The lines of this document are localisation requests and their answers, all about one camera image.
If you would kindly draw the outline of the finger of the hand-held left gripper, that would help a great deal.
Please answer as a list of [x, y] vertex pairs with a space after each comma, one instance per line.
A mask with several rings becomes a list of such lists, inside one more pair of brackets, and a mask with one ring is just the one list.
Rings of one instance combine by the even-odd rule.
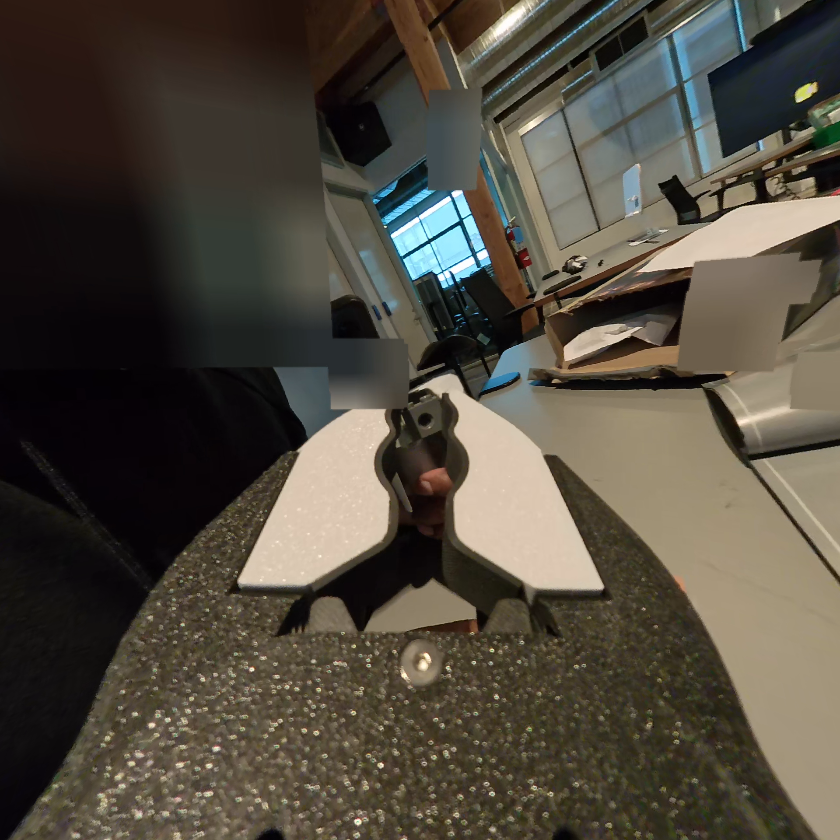
[[422, 381], [412, 382], [409, 388], [409, 401], [430, 401], [439, 400], [446, 394], [464, 394], [474, 398], [468, 386], [464, 386], [455, 373], [445, 371], [441, 375], [428, 378], [422, 377]]

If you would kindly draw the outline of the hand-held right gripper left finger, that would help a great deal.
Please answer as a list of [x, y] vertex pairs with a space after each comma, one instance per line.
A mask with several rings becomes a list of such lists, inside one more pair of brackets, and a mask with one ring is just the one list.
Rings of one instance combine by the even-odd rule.
[[315, 592], [388, 547], [398, 501], [383, 454], [395, 438], [391, 410], [355, 409], [297, 453], [286, 483], [238, 577], [243, 592]]

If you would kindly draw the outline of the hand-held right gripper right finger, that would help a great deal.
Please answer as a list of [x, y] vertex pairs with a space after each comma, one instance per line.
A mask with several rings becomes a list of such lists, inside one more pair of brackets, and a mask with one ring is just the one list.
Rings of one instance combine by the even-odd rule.
[[604, 583], [542, 450], [462, 392], [442, 396], [446, 533], [455, 548], [536, 595], [600, 596]]

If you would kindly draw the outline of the small grey toy brick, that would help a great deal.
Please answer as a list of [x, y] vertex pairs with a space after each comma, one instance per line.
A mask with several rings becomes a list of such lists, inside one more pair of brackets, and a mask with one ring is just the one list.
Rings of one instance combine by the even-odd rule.
[[435, 395], [402, 410], [402, 435], [404, 446], [424, 440], [443, 430], [443, 410]]

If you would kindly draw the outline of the grey desk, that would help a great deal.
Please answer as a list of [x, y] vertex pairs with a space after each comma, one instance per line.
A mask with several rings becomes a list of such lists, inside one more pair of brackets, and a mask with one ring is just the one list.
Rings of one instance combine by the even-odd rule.
[[546, 338], [506, 351], [522, 380], [482, 400], [557, 455], [685, 584], [766, 758], [820, 838], [838, 838], [839, 589], [699, 389], [529, 384]]

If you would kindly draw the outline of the person's left hand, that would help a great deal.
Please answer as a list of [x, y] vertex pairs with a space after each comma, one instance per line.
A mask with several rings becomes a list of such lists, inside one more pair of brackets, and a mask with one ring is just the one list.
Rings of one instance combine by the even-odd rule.
[[452, 489], [453, 482], [445, 467], [421, 474], [407, 495], [412, 509], [400, 507], [400, 526], [415, 527], [426, 537], [441, 539], [445, 530], [446, 498]]

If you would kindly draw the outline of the black office chair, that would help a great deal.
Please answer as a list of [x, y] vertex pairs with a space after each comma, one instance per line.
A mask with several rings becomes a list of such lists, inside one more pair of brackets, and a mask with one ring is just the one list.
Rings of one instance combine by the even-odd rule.
[[701, 215], [696, 197], [689, 194], [677, 175], [673, 175], [658, 184], [659, 191], [675, 211], [677, 225], [707, 224], [717, 219], [713, 213], [706, 217]]
[[[503, 354], [511, 346], [544, 335], [542, 311], [535, 308], [533, 302], [526, 303], [518, 308], [514, 307], [485, 269], [479, 269], [474, 274], [462, 279], [461, 284], [490, 322], [495, 332], [494, 340], [499, 354]], [[537, 314], [539, 324], [528, 331], [524, 331], [522, 316], [529, 312]]]
[[492, 375], [482, 386], [480, 392], [475, 395], [469, 387], [466, 375], [460, 364], [460, 357], [466, 354], [478, 354], [487, 372], [489, 372], [484, 356], [480, 352], [478, 342], [475, 339], [466, 337], [465, 335], [453, 334], [445, 339], [430, 343], [427, 346], [420, 361], [415, 364], [418, 376], [409, 381], [409, 390], [411, 391], [412, 389], [432, 381], [432, 379], [438, 375], [435, 373], [437, 369], [441, 369], [444, 372], [449, 371], [455, 373], [459, 382], [462, 384], [465, 393], [469, 396], [473, 396], [477, 400], [479, 400], [482, 396], [509, 387], [510, 385], [519, 382], [521, 379], [518, 372], [503, 375]]

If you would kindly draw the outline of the open cardboard box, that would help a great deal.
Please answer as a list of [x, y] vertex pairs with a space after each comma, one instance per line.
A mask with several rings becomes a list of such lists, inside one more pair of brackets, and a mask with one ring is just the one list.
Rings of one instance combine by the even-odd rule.
[[[556, 361], [529, 378], [559, 383], [770, 371], [791, 309], [813, 299], [823, 251], [836, 239], [838, 221], [753, 257], [640, 272], [667, 247], [659, 249], [548, 317], [545, 332]], [[564, 362], [564, 346], [583, 331], [657, 310], [679, 315], [662, 346], [629, 339], [588, 360]]]

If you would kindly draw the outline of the wooden column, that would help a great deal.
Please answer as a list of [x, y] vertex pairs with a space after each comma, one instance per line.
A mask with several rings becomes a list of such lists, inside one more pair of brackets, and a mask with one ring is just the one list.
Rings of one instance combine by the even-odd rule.
[[[431, 91], [448, 91], [450, 85], [445, 74], [434, 39], [414, 1], [385, 1], [384, 6], [393, 24], [414, 76], [427, 105], [427, 126], [432, 126]], [[520, 269], [508, 244], [501, 216], [494, 204], [487, 180], [478, 161], [468, 185], [473, 190], [464, 191], [467, 204], [476, 221], [479, 234], [488, 250], [490, 263], [500, 288], [516, 307], [527, 303], [527, 290]]]

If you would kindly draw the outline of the small crumpled white paper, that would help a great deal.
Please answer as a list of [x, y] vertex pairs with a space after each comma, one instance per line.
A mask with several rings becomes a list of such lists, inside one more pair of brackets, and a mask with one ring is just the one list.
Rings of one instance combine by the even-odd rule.
[[563, 360], [569, 364], [582, 362], [630, 339], [660, 347], [678, 319], [676, 311], [657, 310], [596, 325], [581, 332], [564, 346]]

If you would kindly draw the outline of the grey office table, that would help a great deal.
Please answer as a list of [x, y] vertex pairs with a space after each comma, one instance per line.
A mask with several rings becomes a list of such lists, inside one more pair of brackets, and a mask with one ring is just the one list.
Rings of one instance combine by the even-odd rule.
[[622, 271], [650, 258], [655, 251], [666, 248], [706, 226], [707, 224], [690, 224], [672, 227], [660, 236], [641, 245], [630, 245], [627, 241], [622, 240], [618, 244], [590, 256], [581, 273], [568, 276], [561, 272], [557, 276], [546, 279], [533, 303], [537, 308], [542, 308], [550, 303], [560, 302], [565, 298], [579, 296], [587, 289], [598, 286]]

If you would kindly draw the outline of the person's torso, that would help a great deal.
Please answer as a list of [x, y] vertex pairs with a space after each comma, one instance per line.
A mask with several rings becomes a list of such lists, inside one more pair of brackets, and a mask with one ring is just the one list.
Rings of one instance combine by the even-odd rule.
[[307, 439], [272, 368], [2, 371], [2, 838], [175, 557]]

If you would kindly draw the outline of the white tablet on stand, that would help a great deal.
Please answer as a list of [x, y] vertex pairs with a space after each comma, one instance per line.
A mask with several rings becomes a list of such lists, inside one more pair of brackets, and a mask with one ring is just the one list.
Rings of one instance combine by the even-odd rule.
[[626, 243], [631, 247], [655, 241], [667, 233], [666, 228], [651, 227], [643, 214], [643, 191], [641, 186], [641, 164], [635, 163], [623, 174], [623, 201], [625, 219], [633, 221], [634, 228]]

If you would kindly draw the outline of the grey instruction booklet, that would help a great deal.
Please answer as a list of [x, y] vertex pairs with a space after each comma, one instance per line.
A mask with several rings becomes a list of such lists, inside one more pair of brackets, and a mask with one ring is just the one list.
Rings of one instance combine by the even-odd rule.
[[773, 371], [734, 374], [703, 389], [732, 451], [837, 574], [838, 412], [791, 407], [795, 363], [811, 355], [833, 363], [828, 394], [838, 396], [838, 340], [807, 345]]

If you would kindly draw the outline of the flat white paper sheet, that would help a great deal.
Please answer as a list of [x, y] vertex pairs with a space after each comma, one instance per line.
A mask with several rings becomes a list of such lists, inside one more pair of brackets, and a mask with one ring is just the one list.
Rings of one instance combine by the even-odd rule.
[[741, 206], [657, 252], [639, 270], [682, 270], [697, 261], [757, 256], [838, 219], [839, 196]]

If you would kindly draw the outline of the long wooden-edged table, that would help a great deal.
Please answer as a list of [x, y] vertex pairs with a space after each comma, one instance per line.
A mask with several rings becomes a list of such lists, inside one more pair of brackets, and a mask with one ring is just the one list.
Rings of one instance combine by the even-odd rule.
[[724, 210], [724, 196], [727, 190], [736, 186], [753, 185], [755, 197], [752, 203], [766, 203], [770, 194], [766, 182], [772, 176], [786, 174], [795, 169], [830, 161], [839, 155], [839, 142], [834, 142], [821, 149], [814, 149], [813, 136], [807, 134], [789, 142], [778, 149], [759, 152], [747, 161], [741, 161], [734, 167], [712, 178], [711, 183], [717, 189], [709, 195], [717, 198], [718, 210]]

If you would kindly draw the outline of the large black monitor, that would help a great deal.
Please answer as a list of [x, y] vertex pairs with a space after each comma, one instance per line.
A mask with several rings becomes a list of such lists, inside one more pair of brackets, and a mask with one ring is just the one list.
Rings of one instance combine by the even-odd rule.
[[708, 81], [723, 156], [803, 120], [839, 91], [838, 2], [784, 18]]

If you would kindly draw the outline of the green box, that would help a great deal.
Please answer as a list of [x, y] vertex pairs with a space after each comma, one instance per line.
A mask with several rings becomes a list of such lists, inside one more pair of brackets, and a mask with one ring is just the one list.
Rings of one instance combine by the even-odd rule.
[[814, 128], [814, 149], [823, 149], [839, 141], [839, 96], [826, 99], [808, 112], [808, 121]]

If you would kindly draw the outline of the black wall speaker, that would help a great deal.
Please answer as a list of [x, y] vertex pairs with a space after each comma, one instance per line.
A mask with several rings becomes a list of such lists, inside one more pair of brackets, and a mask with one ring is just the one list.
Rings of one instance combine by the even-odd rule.
[[343, 158], [365, 167], [392, 147], [392, 142], [373, 101], [344, 104], [327, 111], [326, 122]]

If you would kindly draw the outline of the large silver ventilation duct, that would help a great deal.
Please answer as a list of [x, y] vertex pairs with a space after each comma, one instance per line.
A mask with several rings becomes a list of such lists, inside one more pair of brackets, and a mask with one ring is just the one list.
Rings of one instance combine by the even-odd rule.
[[458, 64], [468, 81], [485, 76], [493, 67], [505, 66], [526, 49], [578, 14], [589, 1], [521, 1], [458, 54]]

